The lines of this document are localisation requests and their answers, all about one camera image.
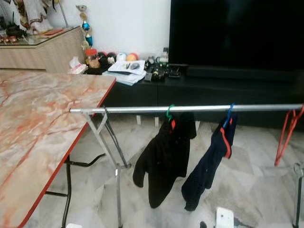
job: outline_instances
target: blue hanger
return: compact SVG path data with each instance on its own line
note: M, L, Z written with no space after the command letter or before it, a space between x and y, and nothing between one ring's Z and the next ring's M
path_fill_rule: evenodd
M167 110L167 113L166 113L166 116L167 116L167 118L169 119L169 122L170 122L170 120L172 119L172 115L169 114L170 108L172 108L172 107L174 107L174 106L175 106L175 105L171 104L171 105L169 106L168 110Z
M232 111L233 106L234 106L234 103L231 104L231 106L230 106L230 108L229 108L229 110L228 110L227 119L226 119L226 121L224 122L224 125L223 125L223 128L224 128L224 129L226 128L227 124L228 124L229 121L230 121L231 111Z

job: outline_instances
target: marble floor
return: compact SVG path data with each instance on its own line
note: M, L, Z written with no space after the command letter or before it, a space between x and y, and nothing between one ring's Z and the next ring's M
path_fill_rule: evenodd
M142 125L134 116L111 116L111 125L132 166L158 128L154 119L143 117ZM191 140L188 173L210 145L215 123L200 123L197 137ZM102 132L118 161L119 155L107 132ZM234 211L244 224L257 228L292 228L295 175L293 164L304 162L304 133L295 132L285 156L274 167L280 130L237 126L230 160L223 159L217 169L210 190L200 198L197 209L188 212L181 195L185 179L178 178L170 194L156 209L148 202L148 176L144 187L138 188L132 180L133 168L122 170L121 196L124 228L199 228L205 221L208 228L215 225L217 207ZM73 161L89 162L101 154L90 129L81 137L70 157ZM107 159L93 166L71 166L72 199L67 223L83 228L117 228L114 170ZM66 192L66 169L61 168L49 190ZM65 207L65 198L45 195L26 228L59 228ZM301 211L304 227L304 210Z

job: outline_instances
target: white wall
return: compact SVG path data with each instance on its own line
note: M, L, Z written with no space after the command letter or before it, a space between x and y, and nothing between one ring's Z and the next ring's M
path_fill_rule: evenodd
M71 26L82 23L75 5L87 6L93 47L106 52L136 52L141 56L159 55L163 47L169 46L170 4L171 0L61 0ZM13 2L10 8L16 10ZM48 8L48 19L54 27L63 27L59 5L56 9L57 12Z

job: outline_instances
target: decorative ornament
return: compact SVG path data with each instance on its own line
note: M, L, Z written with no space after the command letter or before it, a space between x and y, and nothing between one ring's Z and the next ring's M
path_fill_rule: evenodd
M89 46L93 45L93 38L92 38L92 28L90 24L87 22L87 16L85 14L86 5L76 5L76 8L80 11L80 18L82 19L81 30L85 35L85 40L88 42Z
M90 48L90 45L89 45L89 43L88 43L86 40L84 40L84 41L82 42L81 47L82 47L82 49L85 51L85 50L87 50L88 48Z

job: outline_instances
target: clothes hanger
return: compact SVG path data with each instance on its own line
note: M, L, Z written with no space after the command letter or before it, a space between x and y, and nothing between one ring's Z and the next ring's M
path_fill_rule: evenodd
M283 144L284 133L285 133L285 129L286 129L286 126L287 126L287 122L288 122L290 113L292 113L293 116L291 118L289 128L288 128L288 131L287 131L287 138L286 138L285 143L283 145L283 148L281 150L281 146ZM287 148L287 145L289 143L291 135L293 134L293 131L295 129L296 123L301 118L303 113L304 113L304 104L303 104L302 109L301 109L301 111L299 112L298 115L295 113L295 110L290 110L290 111L287 112L286 117L285 117L285 122L284 122L284 125L283 125L283 129L282 129L282 133L281 133L281 137L280 137L280 141L279 141L279 146L278 146L277 152L276 152L275 166L278 166L280 164L281 158L284 156L285 149Z
M228 124L229 121L230 121L230 118L231 118L231 111L232 111L233 106L234 106L234 103L231 104L231 106L230 106L230 108L229 108L229 110L228 110L227 119L226 119L226 121L224 122L224 125L223 125L223 128L224 128L224 129L226 128L227 124Z
M172 115L169 113L170 112L170 108L174 107L175 105L171 104L166 112L166 116L169 119L169 122L171 121L171 119L173 118Z

